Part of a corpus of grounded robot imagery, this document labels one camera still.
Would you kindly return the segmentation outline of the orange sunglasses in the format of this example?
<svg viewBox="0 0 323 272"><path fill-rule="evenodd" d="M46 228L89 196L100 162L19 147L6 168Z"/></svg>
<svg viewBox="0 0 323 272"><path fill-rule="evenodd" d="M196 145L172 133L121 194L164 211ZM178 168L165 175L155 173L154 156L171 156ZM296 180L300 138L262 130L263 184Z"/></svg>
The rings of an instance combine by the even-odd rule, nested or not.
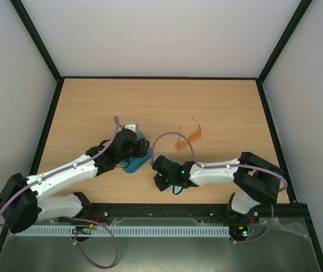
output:
<svg viewBox="0 0 323 272"><path fill-rule="evenodd" d="M194 118L192 120L197 124L197 129L193 132L191 132L187 139L190 143L195 142L199 140L202 137L202 130L201 126L198 121L196 121ZM181 152L183 149L185 149L188 146L187 140L183 139L180 135L178 136L178 139L175 143L175 149L179 152Z"/></svg>

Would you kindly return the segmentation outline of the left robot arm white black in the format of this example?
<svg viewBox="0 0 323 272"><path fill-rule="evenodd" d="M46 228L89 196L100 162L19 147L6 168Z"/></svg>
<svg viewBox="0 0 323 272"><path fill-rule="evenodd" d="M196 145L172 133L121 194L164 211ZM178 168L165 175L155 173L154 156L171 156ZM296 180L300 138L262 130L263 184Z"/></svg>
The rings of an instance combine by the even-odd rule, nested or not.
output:
<svg viewBox="0 0 323 272"><path fill-rule="evenodd" d="M147 158L149 141L123 128L112 139L101 141L75 160L54 170L24 177L12 175L0 192L0 216L11 233L19 233L35 223L59 218L86 218L90 202L81 192L65 197L56 193L83 180L109 172L121 163L131 166L134 159Z"/></svg>

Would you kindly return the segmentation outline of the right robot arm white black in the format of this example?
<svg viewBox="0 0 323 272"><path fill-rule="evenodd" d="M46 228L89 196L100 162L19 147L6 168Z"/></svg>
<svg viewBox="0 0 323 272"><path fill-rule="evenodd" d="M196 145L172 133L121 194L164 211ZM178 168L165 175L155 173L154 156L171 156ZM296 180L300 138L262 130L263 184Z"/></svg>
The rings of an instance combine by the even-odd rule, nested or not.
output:
<svg viewBox="0 0 323 272"><path fill-rule="evenodd" d="M226 208L226 217L239 222L256 206L275 205L282 180L281 169L251 153L225 162L201 163L187 161L179 164L163 155L151 163L156 172L154 183L162 192L170 187L181 190L210 184L235 184L240 188L232 193Z"/></svg>

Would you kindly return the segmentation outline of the blue transparent glasses case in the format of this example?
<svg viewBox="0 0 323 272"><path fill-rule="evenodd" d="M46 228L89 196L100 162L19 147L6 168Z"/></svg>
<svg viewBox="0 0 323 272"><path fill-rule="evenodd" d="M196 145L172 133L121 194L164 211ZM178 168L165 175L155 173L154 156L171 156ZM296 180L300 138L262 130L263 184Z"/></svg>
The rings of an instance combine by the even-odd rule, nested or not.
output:
<svg viewBox="0 0 323 272"><path fill-rule="evenodd" d="M130 135L130 141L127 141L118 164L125 173L136 172L151 159L150 142L146 137L143 134L139 136L133 131Z"/></svg>

